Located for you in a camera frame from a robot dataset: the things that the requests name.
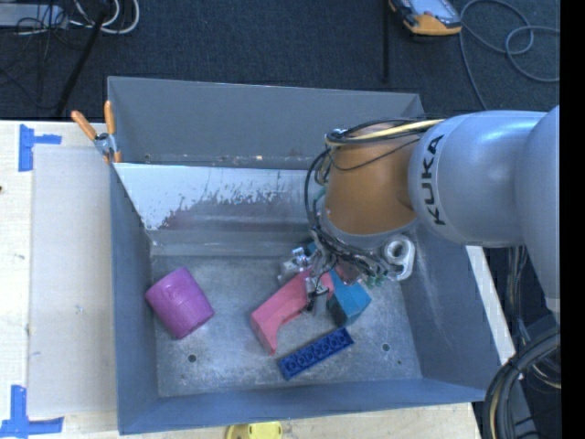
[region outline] black cable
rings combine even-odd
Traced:
[[[334,129],[330,132],[327,132],[327,134],[325,134],[325,139],[328,140],[329,142],[332,142],[335,144],[348,144],[348,145],[380,142],[380,141],[389,140],[392,138],[398,138],[400,136],[408,136],[410,134],[415,134],[415,133],[419,133],[419,132],[426,132],[429,129],[429,127],[421,127],[419,129],[412,129],[412,130],[409,130],[407,132],[400,133],[400,134],[393,134],[392,132],[390,132],[386,135],[378,136],[375,138],[360,139],[359,137],[350,137],[349,135],[354,134],[355,132],[359,132],[360,130],[363,130],[365,128],[371,127],[373,125],[378,125],[380,123],[396,123],[396,122],[398,122],[399,124],[393,125],[393,126],[400,127],[404,123],[414,123],[414,122],[420,122],[422,120],[424,120],[424,119],[402,118],[402,117],[391,118],[391,119],[377,119],[374,121],[368,121],[368,122],[361,123],[359,125],[356,125],[354,127],[348,128],[348,129]]]
[[[526,349],[516,353],[497,371],[487,389],[484,400],[483,432],[485,439],[514,437],[514,423],[508,404],[510,391],[517,382],[520,373],[548,356],[558,347],[560,347],[560,331],[555,327],[554,330],[549,330],[532,342]],[[491,410],[495,410],[495,425],[492,425],[491,422]]]
[[[331,164],[333,165],[333,167],[339,171],[342,172],[347,172],[347,171],[355,171],[356,169],[359,169],[360,167],[364,167],[367,165],[372,164],[374,161],[378,161],[379,159],[382,159],[383,157],[386,157],[388,155],[391,155],[392,153],[396,153],[398,150],[401,150],[402,148],[405,148],[409,145],[412,145],[416,142],[418,142],[420,139],[419,138],[415,138],[414,140],[410,140],[409,142],[402,144],[400,146],[397,146],[396,148],[394,148],[393,150],[387,151],[386,153],[384,153],[383,155],[380,156],[376,156],[372,159],[368,159],[367,161],[365,161],[364,163],[360,163],[358,165],[355,166],[351,166],[351,167],[341,167],[339,165],[337,165],[335,163],[335,160],[333,159],[333,156],[331,154],[329,154],[329,158],[331,159]]]
[[[95,23],[93,24],[93,29],[91,30],[90,39],[88,40],[87,44],[85,45],[85,48],[83,49],[83,52],[81,53],[81,56],[76,64],[75,68],[71,72],[71,75],[69,76],[67,83],[65,84],[65,88],[63,89],[63,92],[61,93],[61,95],[59,97],[57,110],[55,111],[55,115],[57,117],[60,117],[61,114],[63,114],[63,109],[65,109],[65,104],[67,104],[67,101],[69,100],[69,96],[71,95],[71,92],[73,91],[73,88],[75,87],[75,83],[77,82],[77,79],[78,79],[79,75],[81,74],[81,71],[83,70],[83,66],[85,65],[85,61],[87,60],[88,56],[91,53],[91,49],[93,48],[93,44],[95,43],[98,35],[101,32],[101,24],[103,23],[106,16],[108,15],[108,11],[112,5],[112,2],[113,2],[113,0],[106,0],[106,2],[105,2],[106,5],[101,9],[100,14],[98,15],[98,17],[95,20]]]

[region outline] cable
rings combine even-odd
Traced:
[[[493,3],[493,4],[497,4],[497,5],[502,5],[510,10],[512,10],[514,13],[516,13],[520,19],[522,19],[522,21],[525,23],[523,26],[518,27],[516,29],[514,29],[513,31],[511,31],[506,39],[505,39],[505,43],[504,43],[504,48],[501,49],[499,47],[494,46],[493,44],[490,44],[489,42],[487,42],[485,39],[483,39],[482,37],[480,37],[476,32],[474,32],[464,21],[463,21],[463,17],[465,15],[465,12],[473,5],[476,5],[478,3]],[[521,73],[522,75],[526,76],[527,78],[529,78],[530,80],[534,80],[534,81],[540,81],[540,82],[558,82],[559,81],[559,77],[556,78],[541,78],[541,77],[537,77],[535,75],[532,75],[530,73],[528,73],[527,71],[521,69],[518,64],[516,63],[516,61],[514,60],[515,55],[522,55],[527,53],[533,46],[534,43],[534,31],[535,30],[539,30],[539,31],[545,31],[545,32],[552,32],[554,34],[560,34],[560,31],[558,29],[555,29],[554,27],[543,27],[543,26],[533,26],[530,24],[530,22],[528,21],[528,19],[515,7],[513,7],[512,5],[503,2],[502,0],[472,0],[471,2],[468,2],[460,11],[460,19],[461,19],[461,23],[463,28],[468,31],[473,37],[475,37],[478,41],[480,41],[482,44],[484,44],[486,47],[490,48],[491,50],[498,52],[500,54],[504,54],[508,60],[510,60],[510,63],[512,64],[512,66],[514,67],[515,70],[517,70],[519,73]],[[520,31],[530,31],[530,40],[528,42],[528,44],[526,45],[526,47],[520,49],[520,50],[511,50],[509,43],[510,43],[510,39],[515,36],[517,33],[519,33]],[[461,31],[459,33],[459,45],[460,45],[460,49],[461,49],[461,54],[462,54],[462,58],[463,58],[463,64],[465,66],[465,70],[467,72],[467,76],[469,77],[470,82],[472,83],[473,86],[473,90],[475,91],[475,95],[477,96],[479,102],[482,104],[482,107],[484,108],[484,110],[487,110],[487,105],[485,104],[484,98],[482,97],[481,93],[479,92],[479,89],[477,88],[477,84],[475,83],[475,80],[473,78],[473,74],[471,72],[471,68],[469,66],[469,61],[467,60],[467,56],[465,54],[465,49],[464,49],[464,44],[463,44],[463,31]]]
[[[532,26],[532,25],[527,25],[527,26],[523,26],[523,27],[518,27],[517,29],[515,29],[514,31],[512,31],[510,34],[508,34],[508,37],[505,39],[505,53],[508,56],[510,62],[512,63],[512,65],[514,65],[514,67],[516,68],[516,70],[518,70],[520,73],[522,73],[524,76],[526,76],[527,78],[530,78],[531,80],[534,81],[540,81],[542,83],[557,83],[560,79],[560,77],[556,77],[556,78],[541,78],[541,77],[537,77],[535,75],[532,75],[530,73],[528,73],[527,71],[521,69],[518,64],[516,63],[516,61],[514,60],[514,58],[512,57],[512,55],[514,55],[514,53],[512,51],[510,51],[510,39],[515,36],[517,33],[519,33],[520,31],[530,31],[530,34],[532,35],[532,31],[545,31],[545,32],[549,32],[549,33],[553,33],[553,34],[560,34],[560,30],[555,29],[554,27],[544,27],[544,26]]]
[[[560,331],[555,327],[516,353],[500,368],[485,395],[484,439],[514,437],[514,423],[508,404],[510,391],[522,372],[559,347]]]
[[[123,34],[128,34],[132,31],[134,31],[134,29],[138,26],[138,22],[140,21],[140,5],[138,3],[138,0],[132,0],[133,7],[134,7],[133,22],[128,27],[120,28],[120,29],[109,29],[108,28],[108,26],[110,26],[112,23],[114,23],[116,21],[116,19],[118,18],[118,16],[120,15],[120,4],[119,4],[118,0],[114,0],[113,2],[115,4],[114,15],[101,25],[101,32],[106,33],[106,34],[123,35]],[[94,21],[88,16],[86,11],[83,9],[80,1],[73,0],[73,3],[75,5],[75,7],[77,8],[78,12],[86,20],[86,23],[81,23],[80,21],[76,21],[74,19],[71,19],[70,23],[72,23],[73,25],[81,26],[81,27],[93,27]]]
[[[434,124],[442,122],[444,119],[439,120],[428,120],[428,121],[418,121],[412,122],[413,119],[403,119],[403,118],[394,118],[394,119],[381,119],[370,121],[366,123],[361,123],[355,127],[340,130],[334,129],[328,132],[325,135],[325,144],[330,146],[342,146],[342,145],[358,145],[364,143],[372,143],[375,141],[384,141],[390,140],[392,138],[399,138],[401,136],[407,136],[410,134],[426,132],[429,128],[431,128]],[[372,125],[377,125],[381,123],[395,123],[400,122],[399,125],[393,125],[388,129],[380,130],[378,132],[373,132],[370,134],[364,134],[360,136],[350,136],[360,130],[363,130],[367,127]]]
[[[333,159],[333,155],[331,155],[331,154],[329,154],[329,159],[330,159],[330,161],[331,161],[331,164],[333,165],[333,167],[334,167],[335,169],[339,170],[339,171],[342,171],[342,172],[355,171],[356,169],[359,169],[360,167],[364,167],[364,166],[370,165],[370,164],[372,164],[374,161],[378,161],[379,159],[381,159],[381,158],[383,158],[383,157],[389,156],[389,155],[391,155],[392,153],[396,153],[398,150],[401,150],[402,148],[405,148],[405,147],[407,147],[407,146],[409,146],[409,145],[412,145],[412,144],[414,144],[414,143],[417,143],[419,140],[420,140],[419,138],[415,138],[414,140],[411,140],[411,141],[409,141],[409,142],[407,142],[407,143],[405,143],[405,144],[402,144],[402,145],[400,145],[400,146],[397,146],[397,147],[396,147],[396,148],[394,148],[393,150],[387,151],[387,152],[386,152],[386,153],[384,153],[383,155],[376,156],[376,157],[374,157],[374,158],[372,158],[372,159],[368,159],[368,160],[367,160],[367,161],[365,161],[364,163],[360,163],[360,164],[358,164],[358,165],[351,166],[351,167],[341,167],[341,166],[337,165],[337,164],[335,163],[335,160]]]

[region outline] white cable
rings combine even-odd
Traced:
[[[85,10],[81,6],[80,1],[79,0],[73,0],[73,3],[75,4],[75,7],[77,8],[77,10],[81,13],[81,15],[85,18],[85,20],[89,24],[86,25],[85,23],[81,23],[79,21],[75,21],[75,20],[72,20],[72,19],[70,20],[70,23],[72,23],[74,25],[77,25],[77,26],[92,27],[93,26],[93,21],[88,16],[88,14],[85,13]],[[102,23],[101,27],[107,27],[107,26],[109,26],[111,23],[113,23],[118,18],[118,15],[120,14],[120,4],[118,3],[118,0],[114,0],[114,3],[116,5],[116,11],[114,13],[114,16],[111,17],[108,21],[104,21]]]
[[[108,21],[104,22],[101,25],[101,31],[106,33],[106,34],[120,34],[120,35],[121,34],[128,34],[129,32],[133,31],[136,28],[136,26],[138,26],[138,22],[140,21],[140,5],[138,4],[138,0],[132,0],[132,1],[133,1],[133,6],[134,6],[135,16],[134,16],[134,21],[128,27],[125,27],[124,29],[109,29],[109,28],[107,28],[107,26],[111,25],[118,18],[119,14],[120,14],[120,4],[118,3],[118,0],[114,0],[114,3],[116,4],[115,14],[112,18],[110,18]],[[85,20],[89,24],[81,23],[79,21],[74,21],[74,20],[70,20],[70,23],[77,25],[77,26],[82,26],[82,27],[93,27],[94,22],[91,20],[91,18],[88,17],[85,10],[83,10],[83,7],[81,6],[79,0],[73,0],[73,3],[75,4],[77,10],[81,13],[81,15],[85,18]]]

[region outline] wooden table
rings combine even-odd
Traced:
[[[18,172],[18,127],[21,122],[0,122],[0,420],[10,416],[10,386],[27,386],[28,311],[31,271],[31,202],[35,171]],[[88,146],[75,123],[27,122],[35,134],[58,134],[61,147]],[[105,127],[94,125],[100,132]],[[499,310],[497,301],[495,311]],[[30,420],[44,418],[31,417]],[[408,439],[479,439],[471,404],[453,404],[344,414],[307,420],[283,420],[288,439],[391,437]],[[139,434],[143,438],[224,438],[226,427],[192,431]],[[44,437],[119,437],[116,411],[70,412],[61,434]]]

